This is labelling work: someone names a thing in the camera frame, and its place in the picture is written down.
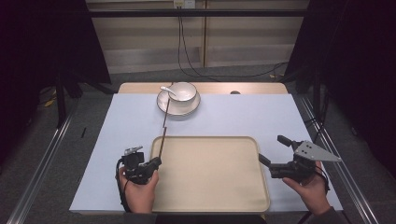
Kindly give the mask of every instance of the tray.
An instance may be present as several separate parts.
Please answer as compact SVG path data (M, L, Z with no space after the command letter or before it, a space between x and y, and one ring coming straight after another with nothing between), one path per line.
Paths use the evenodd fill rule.
M154 139L151 158L161 141ZM153 211L263 213L270 201L258 153L247 136L166 136Z

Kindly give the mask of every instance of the sleeve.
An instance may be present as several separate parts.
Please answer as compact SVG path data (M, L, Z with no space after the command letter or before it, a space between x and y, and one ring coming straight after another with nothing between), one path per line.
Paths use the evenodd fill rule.
M332 207L329 209L329 211L323 213L320 216L314 217L311 219L309 224L333 224L333 223L340 223L343 224L345 221L341 219L341 217L338 215L338 213L334 210Z
M139 224L154 224L157 219L157 215L155 214L140 214L140 213L124 213L123 214L123 223L139 223Z

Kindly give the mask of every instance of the white spoon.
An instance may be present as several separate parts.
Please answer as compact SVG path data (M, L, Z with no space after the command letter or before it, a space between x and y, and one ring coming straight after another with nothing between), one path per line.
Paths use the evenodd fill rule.
M170 93L172 93L174 96L176 96L176 99L178 100L177 94L172 91L171 89L167 88L167 87L161 87L161 90L163 91L169 91Z

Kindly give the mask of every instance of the saucer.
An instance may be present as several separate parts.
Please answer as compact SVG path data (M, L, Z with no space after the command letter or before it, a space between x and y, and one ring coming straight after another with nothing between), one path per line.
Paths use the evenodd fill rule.
M161 91L157 96L157 105L161 109L161 111L166 111L166 106L168 104L169 94L167 91ZM178 105L177 103L173 102L172 100L169 102L168 114L169 115L188 115L192 111L194 111L199 103L201 102L201 96L197 92L195 99L191 102L190 105Z

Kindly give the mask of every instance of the white tabletop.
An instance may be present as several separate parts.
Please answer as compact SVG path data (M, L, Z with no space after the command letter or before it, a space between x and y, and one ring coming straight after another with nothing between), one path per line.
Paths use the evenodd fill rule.
M91 159L70 211L81 214L122 213L115 169L125 148L143 146L146 161L153 140L163 134L164 113L157 94L115 94ZM196 111L185 117L168 116L167 135L250 136L261 154L273 163L292 160L292 150L278 143L279 134L291 140L310 140L289 94L201 94ZM300 196L262 167L270 195L268 212L306 211ZM330 204L342 210L330 183Z

